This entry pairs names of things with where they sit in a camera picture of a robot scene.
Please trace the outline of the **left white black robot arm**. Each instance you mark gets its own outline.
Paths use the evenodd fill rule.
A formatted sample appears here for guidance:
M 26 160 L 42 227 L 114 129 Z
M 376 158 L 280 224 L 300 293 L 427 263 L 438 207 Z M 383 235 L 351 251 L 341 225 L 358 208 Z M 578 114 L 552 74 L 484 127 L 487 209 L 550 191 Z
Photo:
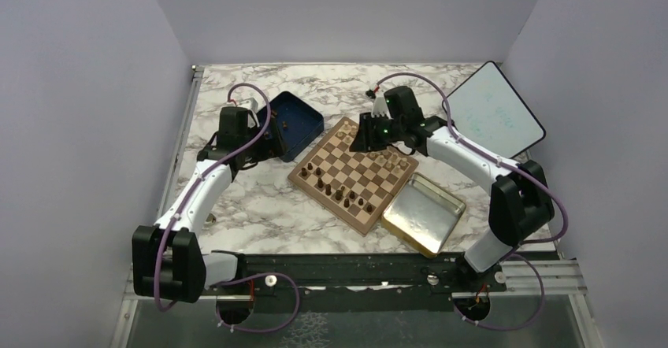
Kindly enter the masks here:
M 215 283 L 228 293 L 243 290 L 248 274 L 236 257 L 206 258 L 198 237 L 214 204 L 246 163 L 279 157 L 285 150 L 270 107 L 259 113 L 238 106 L 222 108 L 218 129 L 197 153 L 187 186 L 153 225 L 139 226 L 132 235 L 134 292 L 152 297 L 163 310 L 163 300 L 193 303 Z

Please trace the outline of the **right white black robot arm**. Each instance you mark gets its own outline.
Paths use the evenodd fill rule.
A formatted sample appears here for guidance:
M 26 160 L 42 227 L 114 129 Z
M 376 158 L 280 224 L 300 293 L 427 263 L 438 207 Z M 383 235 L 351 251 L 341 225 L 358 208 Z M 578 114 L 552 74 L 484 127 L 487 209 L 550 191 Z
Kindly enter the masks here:
M 376 152 L 401 142 L 473 180 L 490 198 L 488 232 L 458 259 L 455 282 L 472 291 L 486 272 L 555 216 L 544 171 L 534 161 L 519 163 L 466 140 L 438 116 L 425 117 L 411 88 L 400 86 L 375 97 L 361 113 L 352 152 Z

